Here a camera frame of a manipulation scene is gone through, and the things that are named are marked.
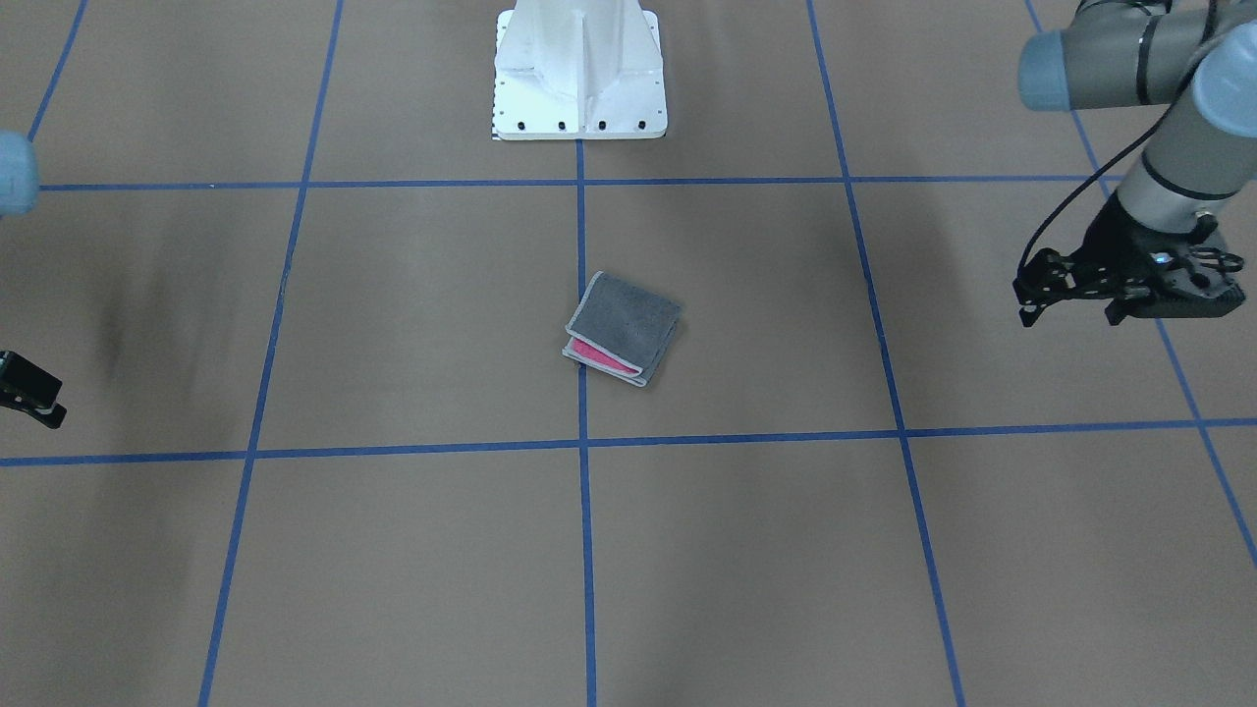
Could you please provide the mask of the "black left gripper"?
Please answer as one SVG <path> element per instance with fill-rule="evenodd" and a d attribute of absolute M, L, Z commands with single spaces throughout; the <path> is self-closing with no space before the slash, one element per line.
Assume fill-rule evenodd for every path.
<path fill-rule="evenodd" d="M 1145 286 L 1156 294 L 1199 296 L 1204 276 L 1189 263 L 1190 233 L 1146 226 L 1117 195 L 1104 204 L 1072 255 L 1042 247 L 1019 264 L 1011 282 L 1019 325 L 1031 328 L 1051 304 L 1085 299 L 1086 292 L 1117 294 Z"/>

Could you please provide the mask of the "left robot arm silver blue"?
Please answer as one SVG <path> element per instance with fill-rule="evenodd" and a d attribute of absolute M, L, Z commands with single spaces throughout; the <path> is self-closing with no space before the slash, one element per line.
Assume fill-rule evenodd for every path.
<path fill-rule="evenodd" d="M 1024 108 L 1040 112 L 1159 106 L 1123 148 L 1128 174 L 1073 253 L 1028 242 L 1011 283 L 1019 323 L 1060 301 L 1102 299 L 1128 318 L 1218 318 L 1244 304 L 1243 258 L 1221 213 L 1254 177 L 1254 4 L 1082 1 L 1071 24 L 1019 53 Z"/>

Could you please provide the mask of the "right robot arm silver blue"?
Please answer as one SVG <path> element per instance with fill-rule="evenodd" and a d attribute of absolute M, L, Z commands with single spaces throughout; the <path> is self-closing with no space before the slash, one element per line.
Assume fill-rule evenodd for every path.
<path fill-rule="evenodd" d="M 1 133 L 1 215 L 24 215 L 36 205 L 40 180 L 34 146 L 26 136 Z M 57 430 L 67 420 L 58 398 L 63 381 L 15 351 L 1 351 L 1 408 L 25 413 Z"/>

